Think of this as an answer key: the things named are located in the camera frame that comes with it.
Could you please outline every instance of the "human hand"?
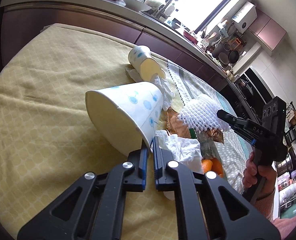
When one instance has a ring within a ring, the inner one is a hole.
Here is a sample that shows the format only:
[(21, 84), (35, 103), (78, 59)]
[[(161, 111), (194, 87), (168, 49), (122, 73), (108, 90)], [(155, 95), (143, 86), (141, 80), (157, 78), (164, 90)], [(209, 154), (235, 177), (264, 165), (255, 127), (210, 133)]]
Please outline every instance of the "human hand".
[[(242, 178), (242, 183), (245, 188), (250, 188), (252, 185), (257, 183), (257, 167), (254, 164), (254, 152), (250, 154), (249, 159), (246, 162), (246, 169), (244, 170), (244, 177)], [(272, 166), (258, 166), (259, 174), (266, 178), (266, 182), (258, 195), (258, 199), (268, 197), (273, 193), (275, 189), (275, 182), (277, 178), (277, 172)]]

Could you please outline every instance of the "countertop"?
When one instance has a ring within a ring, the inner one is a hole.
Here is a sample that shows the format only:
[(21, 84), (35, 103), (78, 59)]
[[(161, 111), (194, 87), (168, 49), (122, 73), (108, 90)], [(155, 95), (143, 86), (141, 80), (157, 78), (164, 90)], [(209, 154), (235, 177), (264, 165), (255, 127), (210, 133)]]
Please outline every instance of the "countertop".
[(173, 42), (181, 45), (185, 49), (191, 52), (197, 58), (202, 59), (214, 70), (216, 70), (221, 76), (226, 78), (226, 75), (218, 68), (218, 65), (208, 56), (205, 52), (201, 51), (197, 46), (193, 45), (186, 38), (181, 36), (179, 33), (167, 27), (166, 25), (160, 23), (159, 21), (151, 18), (141, 12), (133, 11), (125, 7), (123, 0), (112, 1), (112, 0), (1, 0), (1, 7), (27, 3), (27, 2), (62, 2), (62, 3), (72, 3), (77, 5), (82, 5), (101, 11), (105, 11), (116, 16), (122, 17), (124, 19), (130, 20), (131, 22), (137, 23), (143, 27), (149, 28), (161, 35), (167, 37)]

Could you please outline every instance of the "silver screw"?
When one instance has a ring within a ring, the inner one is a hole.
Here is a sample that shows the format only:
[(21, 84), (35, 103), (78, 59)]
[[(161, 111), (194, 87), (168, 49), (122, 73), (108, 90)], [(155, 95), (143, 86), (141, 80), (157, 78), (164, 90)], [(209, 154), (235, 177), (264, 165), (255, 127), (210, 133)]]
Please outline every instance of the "silver screw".
[(206, 173), (206, 176), (207, 176), (208, 179), (214, 179), (214, 178), (217, 177), (217, 174), (214, 171), (208, 171)]
[(131, 162), (125, 162), (122, 164), (122, 166), (126, 169), (132, 168), (133, 164)]
[(176, 162), (176, 161), (170, 161), (170, 162), (168, 162), (168, 166), (169, 166), (170, 168), (176, 168), (176, 167), (179, 166), (179, 163)]
[(87, 172), (84, 175), (85, 179), (93, 179), (95, 177), (95, 174), (93, 172)]

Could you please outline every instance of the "sink faucet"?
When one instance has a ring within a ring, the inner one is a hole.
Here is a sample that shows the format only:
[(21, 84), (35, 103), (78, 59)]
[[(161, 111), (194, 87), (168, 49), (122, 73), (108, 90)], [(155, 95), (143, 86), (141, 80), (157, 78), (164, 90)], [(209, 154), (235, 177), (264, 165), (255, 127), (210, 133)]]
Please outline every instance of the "sink faucet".
[(168, 0), (168, 2), (166, 3), (165, 6), (163, 6), (163, 8), (161, 8), (159, 11), (156, 12), (155, 17), (159, 18), (160, 16), (162, 16), (163, 18), (168, 18), (168, 16), (166, 16), (164, 14), (164, 11), (166, 10), (166, 8), (168, 7), (168, 5), (172, 2), (172, 0)]

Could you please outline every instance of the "tipped over cup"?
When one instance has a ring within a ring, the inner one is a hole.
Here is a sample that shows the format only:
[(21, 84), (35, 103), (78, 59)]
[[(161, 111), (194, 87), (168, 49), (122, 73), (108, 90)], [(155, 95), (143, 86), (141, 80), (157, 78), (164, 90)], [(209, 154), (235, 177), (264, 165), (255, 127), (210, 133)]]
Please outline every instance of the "tipped over cup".
[(151, 51), (147, 46), (135, 46), (129, 52), (128, 60), (143, 81), (151, 82), (155, 74), (166, 79), (165, 72), (161, 69), (159, 63), (151, 57)]
[(161, 91), (152, 83), (140, 82), (90, 90), (85, 102), (96, 129), (122, 154), (141, 148), (150, 151), (163, 104)]

